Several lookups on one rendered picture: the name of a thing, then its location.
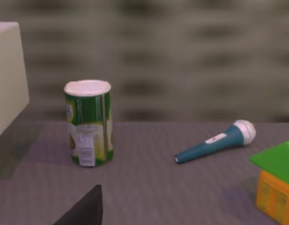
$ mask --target green can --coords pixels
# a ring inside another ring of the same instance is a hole
[[[111,85],[100,80],[69,82],[64,87],[71,158],[86,167],[113,158]]]

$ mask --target gray tabletop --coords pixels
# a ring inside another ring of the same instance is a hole
[[[114,159],[80,168],[65,123],[13,124],[0,138],[0,225],[49,225],[96,184],[103,225],[275,225],[254,206],[256,152],[289,139],[289,124],[256,124],[247,147],[182,165],[174,155],[222,131],[224,123],[119,123]]]

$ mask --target microphone end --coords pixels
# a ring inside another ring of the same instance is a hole
[[[247,120],[237,120],[234,125],[240,129],[244,137],[243,145],[250,144],[256,137],[256,129],[254,125]]]

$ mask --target black object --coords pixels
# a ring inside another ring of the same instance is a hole
[[[102,225],[102,220],[102,187],[96,185],[54,225]]]

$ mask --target blurred background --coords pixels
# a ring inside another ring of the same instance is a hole
[[[115,121],[289,122],[289,0],[0,0],[30,104],[65,120],[68,81],[112,85]]]

